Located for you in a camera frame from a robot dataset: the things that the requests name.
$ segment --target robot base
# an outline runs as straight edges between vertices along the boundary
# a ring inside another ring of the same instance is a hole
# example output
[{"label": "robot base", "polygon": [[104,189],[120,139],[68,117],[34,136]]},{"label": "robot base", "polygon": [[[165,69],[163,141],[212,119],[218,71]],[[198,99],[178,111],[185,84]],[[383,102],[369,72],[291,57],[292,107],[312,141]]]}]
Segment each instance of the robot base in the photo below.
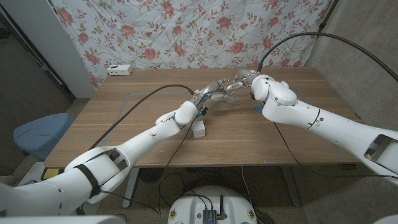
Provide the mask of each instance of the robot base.
[{"label": "robot base", "polygon": [[[255,224],[257,223],[253,206],[242,195],[220,186],[202,186],[188,191],[187,196],[181,196],[172,205],[169,213],[168,224]],[[208,197],[192,196],[197,194]]]}]

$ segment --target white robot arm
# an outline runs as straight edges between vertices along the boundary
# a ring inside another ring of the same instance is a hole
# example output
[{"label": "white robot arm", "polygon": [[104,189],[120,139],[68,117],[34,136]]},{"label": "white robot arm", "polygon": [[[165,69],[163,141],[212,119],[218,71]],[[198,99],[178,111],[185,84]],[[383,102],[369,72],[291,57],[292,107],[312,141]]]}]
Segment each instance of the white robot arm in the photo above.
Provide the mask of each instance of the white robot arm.
[{"label": "white robot arm", "polygon": [[133,165],[156,145],[177,134],[194,117],[204,115],[204,102],[214,92],[225,93],[225,78],[196,91],[190,101],[161,116],[156,126],[119,146],[91,149],[71,161],[65,172],[36,184],[11,188],[0,184],[0,212],[7,217],[69,215],[82,203],[96,203],[114,191]]},{"label": "white robot arm", "polygon": [[[251,86],[257,101],[264,101],[265,118],[282,124],[305,128],[336,144],[380,175],[398,177],[398,132],[354,122],[297,99],[286,82],[276,82],[268,75],[241,69],[233,80],[242,79]],[[398,179],[387,180],[398,185]]]}]

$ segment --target blue chair seat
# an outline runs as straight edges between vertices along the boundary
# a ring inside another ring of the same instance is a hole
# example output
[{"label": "blue chair seat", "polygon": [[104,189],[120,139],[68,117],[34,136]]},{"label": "blue chair seat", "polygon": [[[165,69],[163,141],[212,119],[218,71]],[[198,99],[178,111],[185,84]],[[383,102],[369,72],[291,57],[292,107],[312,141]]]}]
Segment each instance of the blue chair seat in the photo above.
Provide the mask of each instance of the blue chair seat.
[{"label": "blue chair seat", "polygon": [[36,119],[14,130],[14,142],[23,151],[44,161],[72,122],[68,113]]}]

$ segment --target wooden table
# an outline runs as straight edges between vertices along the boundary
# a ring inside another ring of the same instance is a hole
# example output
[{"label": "wooden table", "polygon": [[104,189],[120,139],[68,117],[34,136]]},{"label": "wooden table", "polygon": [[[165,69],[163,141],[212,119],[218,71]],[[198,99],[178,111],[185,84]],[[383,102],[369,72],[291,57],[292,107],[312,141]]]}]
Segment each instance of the wooden table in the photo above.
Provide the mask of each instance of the wooden table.
[{"label": "wooden table", "polygon": [[[168,84],[183,84],[201,90],[220,78],[233,78],[237,68],[190,70],[137,70],[126,77],[108,77],[87,103],[44,164],[62,168],[85,152],[133,104],[149,92]],[[314,106],[359,121],[354,111],[338,96],[323,77],[310,67],[264,68],[264,74],[286,81],[297,97]],[[153,127],[155,120],[177,109],[191,95],[183,88],[166,88],[141,103],[103,142],[121,144]],[[203,120],[206,136],[193,138],[190,131],[170,167],[271,166],[296,164],[274,123],[260,115],[249,89],[235,94],[235,102],[208,100]],[[307,130],[277,125],[295,157],[302,164],[342,164],[358,161],[348,152],[318,138]],[[159,144],[136,167],[165,167],[181,143],[187,128]]]}]

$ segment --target power strip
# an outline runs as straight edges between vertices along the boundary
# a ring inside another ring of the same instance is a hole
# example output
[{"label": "power strip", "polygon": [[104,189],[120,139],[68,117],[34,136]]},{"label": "power strip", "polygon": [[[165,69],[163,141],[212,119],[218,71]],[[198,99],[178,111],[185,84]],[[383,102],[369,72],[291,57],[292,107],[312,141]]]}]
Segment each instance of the power strip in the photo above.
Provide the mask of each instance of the power strip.
[{"label": "power strip", "polygon": [[130,75],[132,65],[110,65],[108,72],[110,75]]}]

